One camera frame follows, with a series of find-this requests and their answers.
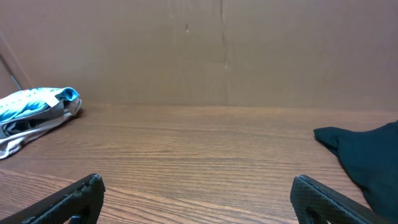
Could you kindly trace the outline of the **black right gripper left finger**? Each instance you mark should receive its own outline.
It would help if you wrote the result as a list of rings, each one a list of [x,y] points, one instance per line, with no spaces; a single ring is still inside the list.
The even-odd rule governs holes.
[[[102,177],[90,174],[1,220],[2,224],[96,224],[104,202]]]

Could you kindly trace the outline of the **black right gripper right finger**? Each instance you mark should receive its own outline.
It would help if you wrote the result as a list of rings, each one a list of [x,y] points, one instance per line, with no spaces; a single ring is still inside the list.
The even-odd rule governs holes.
[[[390,224],[374,211],[307,175],[294,178],[290,202],[300,224]]]

